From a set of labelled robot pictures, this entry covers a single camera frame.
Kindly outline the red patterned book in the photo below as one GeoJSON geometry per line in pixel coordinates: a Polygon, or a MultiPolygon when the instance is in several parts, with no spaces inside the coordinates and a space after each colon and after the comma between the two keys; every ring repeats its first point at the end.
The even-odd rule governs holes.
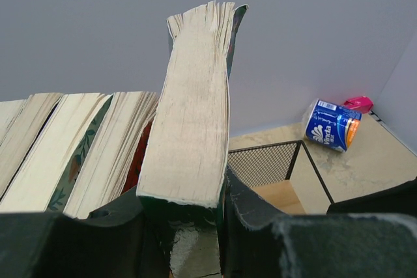
{"type": "Polygon", "coordinates": [[[143,130],[155,115],[155,92],[116,92],[63,213],[85,219],[123,190],[143,130]]]}

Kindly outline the Little Women book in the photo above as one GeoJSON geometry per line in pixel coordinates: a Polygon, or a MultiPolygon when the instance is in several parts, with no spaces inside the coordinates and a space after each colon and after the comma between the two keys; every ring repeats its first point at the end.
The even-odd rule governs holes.
{"type": "Polygon", "coordinates": [[[43,212],[92,120],[111,98],[65,94],[1,199],[1,212],[43,212]]]}

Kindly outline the dark Edward Tulane book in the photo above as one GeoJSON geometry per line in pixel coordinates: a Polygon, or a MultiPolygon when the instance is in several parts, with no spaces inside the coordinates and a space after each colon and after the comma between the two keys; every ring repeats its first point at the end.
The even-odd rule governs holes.
{"type": "Polygon", "coordinates": [[[1,141],[1,194],[63,95],[59,92],[31,95],[1,141]]]}

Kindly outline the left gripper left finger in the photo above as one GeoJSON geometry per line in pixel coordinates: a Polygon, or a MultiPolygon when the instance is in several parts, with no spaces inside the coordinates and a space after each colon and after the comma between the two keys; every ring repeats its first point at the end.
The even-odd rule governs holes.
{"type": "Polygon", "coordinates": [[[169,277],[136,190],[92,211],[1,214],[1,277],[169,277]]]}

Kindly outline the blue 26-storey treehouse book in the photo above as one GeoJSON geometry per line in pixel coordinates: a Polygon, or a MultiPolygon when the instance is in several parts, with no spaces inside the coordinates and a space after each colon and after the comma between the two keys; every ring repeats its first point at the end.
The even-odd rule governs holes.
{"type": "Polygon", "coordinates": [[[23,108],[26,105],[27,100],[13,100],[1,102],[0,107],[0,140],[4,141],[6,134],[19,117],[23,108]]]}

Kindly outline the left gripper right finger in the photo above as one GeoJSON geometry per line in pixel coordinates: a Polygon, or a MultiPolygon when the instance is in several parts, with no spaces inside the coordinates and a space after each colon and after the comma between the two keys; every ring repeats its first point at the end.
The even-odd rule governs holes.
{"type": "Polygon", "coordinates": [[[226,277],[415,277],[416,219],[288,215],[225,174],[226,277]]]}

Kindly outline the green coin book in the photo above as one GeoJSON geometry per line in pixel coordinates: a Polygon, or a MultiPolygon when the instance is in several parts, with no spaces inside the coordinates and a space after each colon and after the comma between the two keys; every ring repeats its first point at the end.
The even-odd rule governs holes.
{"type": "Polygon", "coordinates": [[[170,56],[136,195],[175,277],[221,277],[229,76],[247,5],[167,19],[170,56]]]}

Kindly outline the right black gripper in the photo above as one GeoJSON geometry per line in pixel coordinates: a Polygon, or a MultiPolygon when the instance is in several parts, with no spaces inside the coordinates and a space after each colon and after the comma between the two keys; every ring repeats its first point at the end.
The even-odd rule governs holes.
{"type": "Polygon", "coordinates": [[[416,178],[369,195],[335,202],[327,214],[393,213],[416,215],[416,178]]]}

